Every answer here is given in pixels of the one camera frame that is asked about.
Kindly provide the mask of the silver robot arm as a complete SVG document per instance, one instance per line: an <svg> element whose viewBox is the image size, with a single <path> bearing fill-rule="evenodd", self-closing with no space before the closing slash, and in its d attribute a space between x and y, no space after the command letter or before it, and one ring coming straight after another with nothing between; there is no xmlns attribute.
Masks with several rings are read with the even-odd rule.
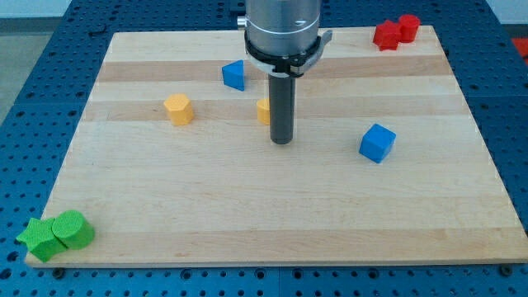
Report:
<svg viewBox="0 0 528 297"><path fill-rule="evenodd" d="M247 0L249 61L274 78L300 78L322 57L332 31L319 31L320 0Z"/></svg>

